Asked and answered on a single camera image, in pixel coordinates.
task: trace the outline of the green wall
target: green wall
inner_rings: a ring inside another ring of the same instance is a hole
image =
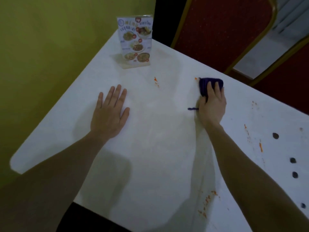
[[[117,29],[155,0],[0,0],[0,186],[18,147]]]

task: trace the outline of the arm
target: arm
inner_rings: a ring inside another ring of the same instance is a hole
[[[224,88],[207,85],[199,118],[214,147],[219,168],[251,229],[256,231],[309,231],[309,220],[290,197],[226,134],[220,121],[225,113]]]
[[[91,164],[110,139],[118,135],[129,116],[120,116],[126,89],[111,87],[104,103],[98,96],[91,131],[65,150],[28,170],[0,190],[0,231],[56,231],[81,188]]]

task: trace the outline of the table surface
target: table surface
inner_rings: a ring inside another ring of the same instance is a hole
[[[309,206],[309,116],[155,40],[150,66],[124,70],[120,52],[115,32],[13,155],[14,171],[82,138],[98,93],[121,84],[129,119],[96,157],[75,202],[134,232],[250,231],[207,133],[187,110],[199,98],[195,78],[214,77],[224,81],[226,132],[298,207]]]

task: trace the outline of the finger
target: finger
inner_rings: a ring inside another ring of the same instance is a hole
[[[116,90],[115,90],[115,92],[114,92],[114,94],[113,94],[113,96],[111,98],[109,106],[112,106],[112,107],[115,106],[115,104],[116,104],[116,102],[118,100],[119,94],[120,94],[120,90],[121,90],[121,85],[117,85],[117,88],[116,88]]]
[[[199,101],[199,107],[204,106],[206,103],[206,97],[200,97],[200,101]]]
[[[214,84],[214,93],[215,93],[216,97],[221,100],[221,92],[220,92],[218,81]]]
[[[122,113],[122,116],[120,117],[120,125],[123,127],[125,126],[126,122],[127,122],[127,119],[129,117],[129,112],[130,112],[130,108],[127,107],[123,113]]]
[[[97,101],[97,105],[95,108],[100,109],[102,107],[102,101],[103,101],[103,93],[100,92],[98,94],[98,101]]]
[[[122,109],[123,103],[125,102],[126,96],[127,96],[127,89],[124,89],[122,91],[120,98],[118,99],[115,105],[115,108],[119,110],[119,114],[121,113],[121,109]]]
[[[207,94],[208,94],[209,98],[216,96],[215,93],[214,93],[214,90],[211,87],[210,81],[207,83]]]
[[[225,94],[224,94],[224,87],[221,89],[221,99],[222,99],[222,101],[224,101],[225,104],[226,104],[226,98],[225,98]]]
[[[114,90],[115,90],[115,87],[112,86],[112,87],[110,88],[110,90],[109,90],[109,92],[108,92],[106,98],[105,98],[105,101],[104,101],[104,103],[103,103],[103,106],[107,106],[107,105],[110,103],[111,98],[112,98],[112,95],[113,95],[113,93],[114,93]]]

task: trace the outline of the red chair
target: red chair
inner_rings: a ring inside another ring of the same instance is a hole
[[[272,27],[275,0],[187,0],[171,47],[227,74]]]
[[[255,78],[250,86],[309,114],[309,36]]]

